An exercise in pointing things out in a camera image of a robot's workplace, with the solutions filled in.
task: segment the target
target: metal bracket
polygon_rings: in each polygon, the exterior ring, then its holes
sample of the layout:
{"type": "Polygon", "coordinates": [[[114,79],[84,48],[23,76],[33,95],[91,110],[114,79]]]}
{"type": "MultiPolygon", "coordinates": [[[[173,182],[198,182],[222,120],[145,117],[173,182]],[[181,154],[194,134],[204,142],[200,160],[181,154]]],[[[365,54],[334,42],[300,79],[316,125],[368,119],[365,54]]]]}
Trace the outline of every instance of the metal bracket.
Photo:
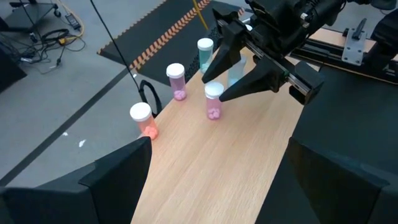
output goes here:
{"type": "Polygon", "coordinates": [[[355,32],[356,32],[355,28],[348,30],[347,39],[341,59],[346,63],[361,66],[367,33],[364,30],[361,30],[359,39],[355,39],[353,38],[355,32]]]}

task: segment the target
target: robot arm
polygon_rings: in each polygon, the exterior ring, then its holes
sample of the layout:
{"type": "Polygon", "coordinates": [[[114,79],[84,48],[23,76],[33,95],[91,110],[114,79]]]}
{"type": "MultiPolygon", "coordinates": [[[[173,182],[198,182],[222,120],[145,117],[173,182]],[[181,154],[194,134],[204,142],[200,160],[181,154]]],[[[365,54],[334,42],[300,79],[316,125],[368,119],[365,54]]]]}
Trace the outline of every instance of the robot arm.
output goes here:
{"type": "MultiPolygon", "coordinates": [[[[355,0],[358,4],[369,4],[368,1],[355,0]]],[[[290,94],[306,105],[319,92],[323,78],[305,62],[293,65],[285,56],[323,25],[332,25],[346,0],[246,0],[246,3],[254,13],[250,22],[252,31],[238,19],[237,12],[213,9],[223,41],[202,81],[207,83],[231,68],[240,61],[240,50],[247,47],[255,54],[256,66],[228,88],[220,96],[221,101],[267,90],[277,93],[289,82],[290,94]]]]}

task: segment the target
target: wooden tabletop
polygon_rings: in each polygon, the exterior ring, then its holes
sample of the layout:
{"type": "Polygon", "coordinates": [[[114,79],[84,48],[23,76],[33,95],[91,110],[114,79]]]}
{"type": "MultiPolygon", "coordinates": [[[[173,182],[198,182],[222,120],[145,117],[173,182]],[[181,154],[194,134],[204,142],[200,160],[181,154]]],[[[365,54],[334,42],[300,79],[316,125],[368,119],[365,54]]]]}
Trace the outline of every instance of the wooden tabletop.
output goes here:
{"type": "MultiPolygon", "coordinates": [[[[320,29],[312,36],[343,45],[341,33],[320,29]]],[[[367,40],[366,48],[374,42],[367,40]]],[[[254,67],[252,53],[245,71],[254,67]]],[[[172,100],[156,118],[149,175],[132,223],[254,223],[303,106],[282,87],[225,102],[223,117],[206,117],[198,72],[188,98],[172,100]]],[[[226,74],[219,78],[226,84],[226,74]]]]}

